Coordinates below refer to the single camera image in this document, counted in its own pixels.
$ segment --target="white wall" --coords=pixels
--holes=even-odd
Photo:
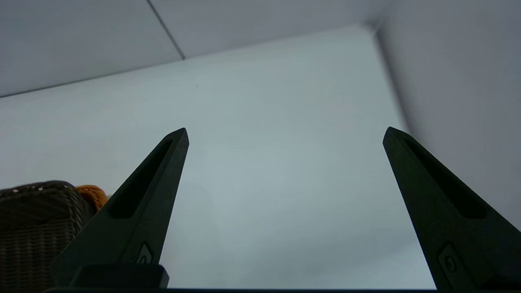
[[[0,186],[112,193],[167,133],[190,148],[171,287],[433,288],[382,147],[403,128],[351,27],[0,100]]]
[[[521,1],[400,1],[380,38],[413,135],[521,229]]]

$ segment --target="brown wicker basket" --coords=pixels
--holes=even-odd
[[[0,292],[52,287],[52,260],[94,213],[64,181],[0,190]]]

